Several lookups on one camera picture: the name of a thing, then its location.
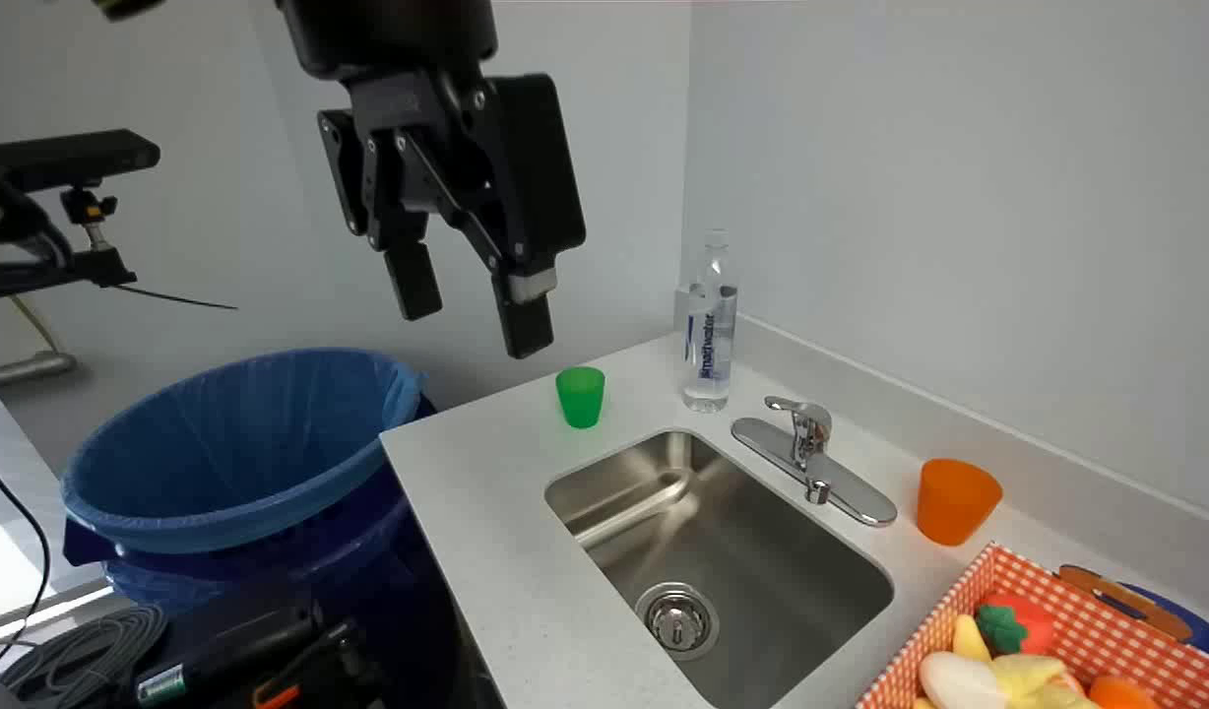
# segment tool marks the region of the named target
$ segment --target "faucet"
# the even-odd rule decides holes
[[[762,400],[767,409],[791,414],[791,463],[796,468],[812,468],[812,456],[825,453],[830,440],[830,409],[816,402]]]
[[[825,456],[830,409],[816,402],[762,400],[767,409],[791,414],[791,435],[758,418],[733,422],[733,438],[802,486],[812,505],[836,505],[849,519],[887,528],[899,509],[858,473]]]

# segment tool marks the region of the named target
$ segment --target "trash bin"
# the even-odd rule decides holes
[[[370,352],[290,352],[175,383],[102,426],[61,499],[68,561],[166,615],[269,573],[357,619],[393,707],[439,707],[456,615],[379,435],[427,414]]]

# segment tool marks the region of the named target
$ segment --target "orange dish rack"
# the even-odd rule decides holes
[[[1160,709],[1209,709],[1209,653],[1159,640],[1142,624],[1055,582],[1043,566],[1009,549],[989,549],[959,577],[858,709],[914,709],[922,699],[922,657],[947,650],[955,615],[972,615],[991,591],[1023,594],[1055,619],[1058,640],[1052,653],[1065,661],[1082,687],[1093,677],[1135,677]]]

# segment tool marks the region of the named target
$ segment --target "sink basin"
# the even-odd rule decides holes
[[[547,505],[720,709],[777,707],[893,594],[870,561],[694,435],[578,468]]]

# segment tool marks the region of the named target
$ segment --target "faucet handle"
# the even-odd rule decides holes
[[[767,409],[791,414],[798,453],[823,453],[830,440],[830,409],[796,400],[762,400]]]
[[[830,480],[812,480],[805,488],[802,488],[802,499],[812,499],[812,505],[825,505],[830,499]]]

